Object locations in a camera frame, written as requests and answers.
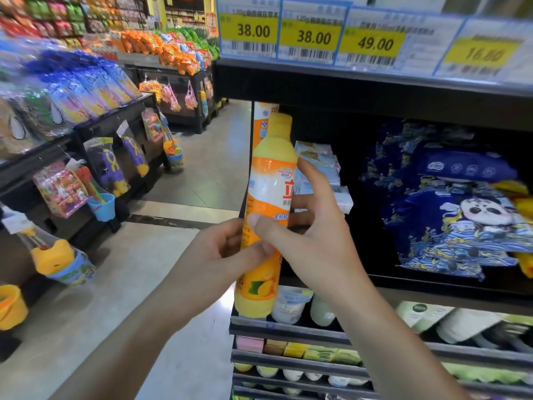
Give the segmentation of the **person's right hand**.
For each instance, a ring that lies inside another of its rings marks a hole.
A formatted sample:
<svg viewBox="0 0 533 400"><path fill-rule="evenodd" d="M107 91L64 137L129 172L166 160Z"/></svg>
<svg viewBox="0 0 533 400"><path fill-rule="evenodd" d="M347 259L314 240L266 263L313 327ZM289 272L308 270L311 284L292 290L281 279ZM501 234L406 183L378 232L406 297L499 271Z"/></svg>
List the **person's right hand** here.
<svg viewBox="0 0 533 400"><path fill-rule="evenodd" d="M284 259L300 280L325 301L334 288L374 287L327 179L305 162L302 167L310 175L313 194L327 196L327 207L320 212L294 214L290 224L309 228L303 235L292 231L294 255L283 256Z"/></svg>

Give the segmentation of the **yellow orange detergent bottle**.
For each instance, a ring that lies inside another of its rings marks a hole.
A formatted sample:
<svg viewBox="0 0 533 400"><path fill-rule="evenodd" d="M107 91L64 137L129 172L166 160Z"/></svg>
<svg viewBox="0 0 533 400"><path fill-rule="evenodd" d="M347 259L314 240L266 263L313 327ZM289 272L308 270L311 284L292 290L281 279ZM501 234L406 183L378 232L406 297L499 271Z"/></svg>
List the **yellow orange detergent bottle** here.
<svg viewBox="0 0 533 400"><path fill-rule="evenodd" d="M260 240L248 215L265 215L287 227L295 187L297 153L290 140L292 117L274 112L266 136L252 153L241 248ZM236 283L235 307L240 316L266 318L276 302L282 256L275 250L261 265Z"/></svg>

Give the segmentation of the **person's left forearm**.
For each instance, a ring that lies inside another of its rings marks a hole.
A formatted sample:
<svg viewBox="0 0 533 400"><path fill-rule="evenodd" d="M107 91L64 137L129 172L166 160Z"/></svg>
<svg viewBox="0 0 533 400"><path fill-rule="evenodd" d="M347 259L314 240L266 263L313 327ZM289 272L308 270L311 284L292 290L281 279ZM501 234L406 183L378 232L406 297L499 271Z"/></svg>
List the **person's left forearm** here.
<svg viewBox="0 0 533 400"><path fill-rule="evenodd" d="M48 400L135 400L172 335L205 309L184 291L155 289Z"/></svg>

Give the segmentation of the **person's right forearm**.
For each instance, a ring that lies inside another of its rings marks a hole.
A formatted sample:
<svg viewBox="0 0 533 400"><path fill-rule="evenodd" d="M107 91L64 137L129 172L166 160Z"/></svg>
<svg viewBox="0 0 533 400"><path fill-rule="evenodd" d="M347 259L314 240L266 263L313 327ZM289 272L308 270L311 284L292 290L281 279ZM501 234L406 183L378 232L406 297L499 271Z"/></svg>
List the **person's right forearm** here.
<svg viewBox="0 0 533 400"><path fill-rule="evenodd" d="M373 286L326 299L382 400L472 400Z"/></svg>

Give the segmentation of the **pale soap box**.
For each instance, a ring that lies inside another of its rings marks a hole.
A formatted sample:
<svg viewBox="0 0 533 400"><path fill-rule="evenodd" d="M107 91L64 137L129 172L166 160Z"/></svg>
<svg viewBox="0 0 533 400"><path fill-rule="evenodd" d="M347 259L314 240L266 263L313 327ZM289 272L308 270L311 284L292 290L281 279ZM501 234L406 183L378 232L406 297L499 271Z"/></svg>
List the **pale soap box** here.
<svg viewBox="0 0 533 400"><path fill-rule="evenodd" d="M320 174L322 174L327 179L327 182L331 187L341 186L341 177L337 168L322 165L316 166L311 161L299 157L295 181L295 191L297 194L310 194L312 192L310 175L307 175L307 173L304 172L302 163L309 164L311 168L317 170Z"/></svg>
<svg viewBox="0 0 533 400"><path fill-rule="evenodd" d="M296 141L295 151L299 157L310 161L325 161L334 156L331 145L324 143Z"/></svg>

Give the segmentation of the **small blue toy bucket set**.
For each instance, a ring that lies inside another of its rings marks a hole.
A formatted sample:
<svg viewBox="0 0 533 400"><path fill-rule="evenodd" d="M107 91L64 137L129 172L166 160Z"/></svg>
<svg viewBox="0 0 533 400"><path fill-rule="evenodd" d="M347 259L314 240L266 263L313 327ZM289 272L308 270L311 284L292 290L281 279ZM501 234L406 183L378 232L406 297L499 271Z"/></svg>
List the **small blue toy bucket set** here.
<svg viewBox="0 0 533 400"><path fill-rule="evenodd" d="M166 168L177 168L183 164L183 151L170 131L167 118L161 111L159 111L159 118L162 123L163 150L167 160Z"/></svg>

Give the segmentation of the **pile of blue panda packets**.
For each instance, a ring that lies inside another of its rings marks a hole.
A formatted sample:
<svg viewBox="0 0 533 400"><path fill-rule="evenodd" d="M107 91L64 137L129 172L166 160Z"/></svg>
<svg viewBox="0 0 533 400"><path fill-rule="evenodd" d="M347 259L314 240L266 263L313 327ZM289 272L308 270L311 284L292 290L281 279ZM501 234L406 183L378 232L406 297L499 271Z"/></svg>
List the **pile of blue panda packets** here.
<svg viewBox="0 0 533 400"><path fill-rule="evenodd" d="M436 149L493 152L515 168L495 147L459 125L395 119L379 127L360 181L375 198L399 266L482 281L485 268L519 266L512 253L533 253L533 229L493 183L417 172L421 155ZM513 181L525 184L517 172Z"/></svg>

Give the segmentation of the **white refill pouch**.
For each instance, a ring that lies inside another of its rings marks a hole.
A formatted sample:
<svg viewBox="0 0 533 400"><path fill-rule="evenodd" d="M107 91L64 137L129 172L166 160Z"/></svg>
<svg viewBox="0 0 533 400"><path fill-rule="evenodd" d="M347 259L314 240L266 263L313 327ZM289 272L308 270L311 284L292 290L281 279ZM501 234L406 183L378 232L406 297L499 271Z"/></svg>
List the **white refill pouch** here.
<svg viewBox="0 0 533 400"><path fill-rule="evenodd" d="M416 334L421 334L443 319L455 308L422 302L403 301L396 307L397 315Z"/></svg>
<svg viewBox="0 0 533 400"><path fill-rule="evenodd" d="M469 340L505 319L508 314L456 308L436 326L436 334L448 344Z"/></svg>

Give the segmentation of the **yellow white price tag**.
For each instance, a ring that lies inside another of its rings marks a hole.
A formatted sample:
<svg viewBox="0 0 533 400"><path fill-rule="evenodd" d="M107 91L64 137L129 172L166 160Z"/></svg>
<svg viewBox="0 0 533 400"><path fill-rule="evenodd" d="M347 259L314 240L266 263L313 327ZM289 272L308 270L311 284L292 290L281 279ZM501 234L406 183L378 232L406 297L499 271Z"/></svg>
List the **yellow white price tag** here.
<svg viewBox="0 0 533 400"><path fill-rule="evenodd" d="M464 22L457 15L351 7L334 66L433 77Z"/></svg>
<svg viewBox="0 0 533 400"><path fill-rule="evenodd" d="M222 57L276 60L281 0L217 0L217 16Z"/></svg>
<svg viewBox="0 0 533 400"><path fill-rule="evenodd" d="M345 0L282 0L276 60L333 66L350 6Z"/></svg>
<svg viewBox="0 0 533 400"><path fill-rule="evenodd" d="M467 18L434 75L533 87L533 19Z"/></svg>

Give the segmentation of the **hanging pink mesh toy bags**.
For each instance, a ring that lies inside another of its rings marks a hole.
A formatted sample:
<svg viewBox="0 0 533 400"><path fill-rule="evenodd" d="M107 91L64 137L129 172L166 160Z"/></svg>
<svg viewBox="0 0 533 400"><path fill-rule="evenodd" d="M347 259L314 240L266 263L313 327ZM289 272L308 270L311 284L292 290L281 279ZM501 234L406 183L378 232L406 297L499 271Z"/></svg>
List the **hanging pink mesh toy bags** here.
<svg viewBox="0 0 533 400"><path fill-rule="evenodd" d="M178 101L177 94L170 84L162 84L156 79L145 79L139 83L141 92L154 94L159 106L166 104L174 113L179 113L182 108L194 110L198 107L198 102L193 94L186 93L184 103Z"/></svg>

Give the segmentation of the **pile of green snack bags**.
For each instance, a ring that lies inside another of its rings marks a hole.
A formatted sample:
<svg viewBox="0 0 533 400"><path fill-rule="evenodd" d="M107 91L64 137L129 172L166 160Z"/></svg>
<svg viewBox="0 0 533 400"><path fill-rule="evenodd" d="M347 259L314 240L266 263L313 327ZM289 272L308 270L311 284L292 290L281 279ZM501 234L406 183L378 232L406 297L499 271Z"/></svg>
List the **pile of green snack bags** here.
<svg viewBox="0 0 533 400"><path fill-rule="evenodd" d="M179 44L187 45L190 50L208 51L211 60L217 60L220 57L219 39L210 36L206 27L200 26L180 26L169 29L169 33L177 36Z"/></svg>

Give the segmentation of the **black display stand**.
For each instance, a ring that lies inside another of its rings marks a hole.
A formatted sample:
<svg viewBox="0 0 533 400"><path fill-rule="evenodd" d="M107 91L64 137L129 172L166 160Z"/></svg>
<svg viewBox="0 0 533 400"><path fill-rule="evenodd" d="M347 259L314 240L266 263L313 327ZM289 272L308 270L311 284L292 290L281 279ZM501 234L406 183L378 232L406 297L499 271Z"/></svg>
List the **black display stand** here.
<svg viewBox="0 0 533 400"><path fill-rule="evenodd" d="M155 184L163 142L144 124L156 98L143 93L70 134L0 164L0 363L21 346L15 335L53 285L90 281L87 249L116 233L127 203Z"/></svg>

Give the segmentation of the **yellow packet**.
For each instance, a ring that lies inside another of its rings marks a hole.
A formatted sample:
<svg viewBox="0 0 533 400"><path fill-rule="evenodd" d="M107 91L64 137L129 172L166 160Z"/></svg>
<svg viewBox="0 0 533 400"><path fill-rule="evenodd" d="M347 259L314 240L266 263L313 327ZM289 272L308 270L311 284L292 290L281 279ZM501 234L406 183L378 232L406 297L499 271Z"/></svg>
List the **yellow packet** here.
<svg viewBox="0 0 533 400"><path fill-rule="evenodd" d="M533 194L529 194L528 188L520 181L501 181L492 186L510 198L514 207L533 229ZM533 253L512 253L518 260L518 265L523 275L533 280Z"/></svg>

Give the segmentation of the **row of blue snack bags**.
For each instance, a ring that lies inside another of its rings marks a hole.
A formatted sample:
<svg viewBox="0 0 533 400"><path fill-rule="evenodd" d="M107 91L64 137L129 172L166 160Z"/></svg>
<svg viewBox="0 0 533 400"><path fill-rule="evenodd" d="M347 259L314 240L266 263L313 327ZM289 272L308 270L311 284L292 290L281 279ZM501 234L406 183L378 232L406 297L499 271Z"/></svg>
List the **row of blue snack bags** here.
<svg viewBox="0 0 533 400"><path fill-rule="evenodd" d="M143 96L116 62L79 49L41 48L21 68L44 93L57 125L98 119Z"/></svg>

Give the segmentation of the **row of green packets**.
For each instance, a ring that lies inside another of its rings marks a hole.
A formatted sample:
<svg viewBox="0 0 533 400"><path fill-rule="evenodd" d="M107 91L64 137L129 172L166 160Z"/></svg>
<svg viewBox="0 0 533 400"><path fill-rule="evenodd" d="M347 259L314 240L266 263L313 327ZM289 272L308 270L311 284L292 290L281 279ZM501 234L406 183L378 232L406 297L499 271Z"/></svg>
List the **row of green packets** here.
<svg viewBox="0 0 533 400"><path fill-rule="evenodd" d="M443 363L443 367L460 381L533 386L533 373L456 363Z"/></svg>

